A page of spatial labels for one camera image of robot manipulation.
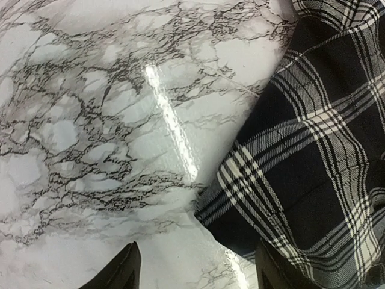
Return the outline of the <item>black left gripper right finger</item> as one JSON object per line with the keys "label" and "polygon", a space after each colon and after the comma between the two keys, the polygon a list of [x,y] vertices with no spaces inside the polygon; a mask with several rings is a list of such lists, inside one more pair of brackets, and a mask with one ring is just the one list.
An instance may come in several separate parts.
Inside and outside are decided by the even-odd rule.
{"label": "black left gripper right finger", "polygon": [[259,288],[319,289],[263,240],[256,245],[255,262]]}

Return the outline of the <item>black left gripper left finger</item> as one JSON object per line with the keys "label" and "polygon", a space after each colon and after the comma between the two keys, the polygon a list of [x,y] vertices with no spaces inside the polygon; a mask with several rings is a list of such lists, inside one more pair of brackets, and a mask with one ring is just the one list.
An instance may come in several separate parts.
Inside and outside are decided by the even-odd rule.
{"label": "black left gripper left finger", "polygon": [[129,243],[81,289],[139,289],[140,270],[138,245]]}

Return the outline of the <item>black white plaid shirt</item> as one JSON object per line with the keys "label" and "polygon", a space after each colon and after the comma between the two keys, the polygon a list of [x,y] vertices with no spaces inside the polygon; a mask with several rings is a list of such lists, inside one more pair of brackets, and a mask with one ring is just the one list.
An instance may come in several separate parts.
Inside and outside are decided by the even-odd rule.
{"label": "black white plaid shirt", "polygon": [[195,216],[319,288],[384,285],[384,2],[294,1],[288,49]]}

